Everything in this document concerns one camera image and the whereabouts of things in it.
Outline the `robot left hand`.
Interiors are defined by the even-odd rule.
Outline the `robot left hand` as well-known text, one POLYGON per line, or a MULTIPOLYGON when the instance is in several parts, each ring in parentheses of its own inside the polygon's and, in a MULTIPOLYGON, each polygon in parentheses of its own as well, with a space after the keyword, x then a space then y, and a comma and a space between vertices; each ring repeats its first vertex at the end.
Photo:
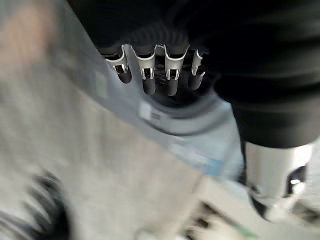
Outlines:
POLYGON ((99 104, 198 156, 238 161, 257 214, 283 218, 320 136, 317 0, 70 0, 99 104))

